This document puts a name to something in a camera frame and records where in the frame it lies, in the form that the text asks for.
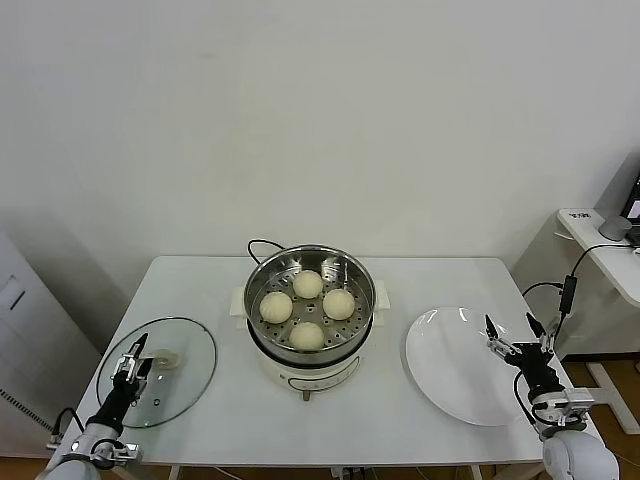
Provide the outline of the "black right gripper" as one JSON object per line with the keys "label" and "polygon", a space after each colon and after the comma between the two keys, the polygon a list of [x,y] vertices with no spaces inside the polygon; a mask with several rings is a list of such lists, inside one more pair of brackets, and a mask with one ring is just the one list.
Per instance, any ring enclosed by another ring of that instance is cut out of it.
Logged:
{"label": "black right gripper", "polygon": [[538,343],[515,343],[499,336],[496,325],[489,315],[485,315],[487,347],[497,356],[506,356],[506,363],[518,368],[529,387],[529,398],[562,392],[563,385],[556,371],[549,366],[554,354],[554,335],[530,313],[526,319]]}

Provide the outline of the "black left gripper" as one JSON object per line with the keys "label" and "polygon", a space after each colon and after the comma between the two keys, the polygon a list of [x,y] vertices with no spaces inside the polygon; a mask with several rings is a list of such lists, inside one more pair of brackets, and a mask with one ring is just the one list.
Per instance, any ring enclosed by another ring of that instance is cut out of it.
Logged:
{"label": "black left gripper", "polygon": [[152,367],[151,358],[140,360],[147,339],[148,334],[143,333],[116,362],[113,388],[97,412],[98,424],[123,429],[124,417],[137,398],[139,382],[147,381]]}

